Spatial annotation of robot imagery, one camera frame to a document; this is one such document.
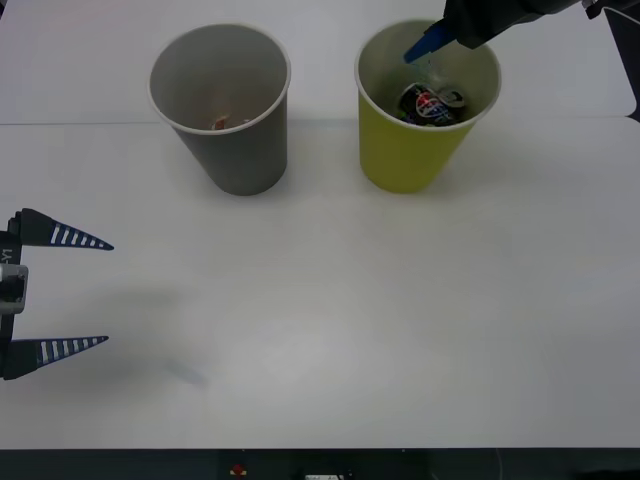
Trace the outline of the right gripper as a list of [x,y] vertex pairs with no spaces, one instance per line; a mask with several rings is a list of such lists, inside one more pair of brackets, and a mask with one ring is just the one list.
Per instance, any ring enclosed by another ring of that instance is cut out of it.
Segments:
[[434,53],[454,39],[475,49],[500,35],[526,17],[521,1],[449,0],[443,19],[430,25],[403,56],[413,63]]

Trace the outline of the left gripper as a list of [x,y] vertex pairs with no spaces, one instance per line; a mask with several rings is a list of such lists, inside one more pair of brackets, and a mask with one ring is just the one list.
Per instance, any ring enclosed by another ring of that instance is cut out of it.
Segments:
[[14,316],[23,311],[22,246],[19,239],[23,245],[33,247],[114,249],[113,245],[97,236],[29,208],[16,212],[8,222],[8,231],[10,233],[1,232],[1,350],[7,349],[1,361],[1,378],[6,381],[18,379],[109,340],[108,336],[91,336],[10,342]]

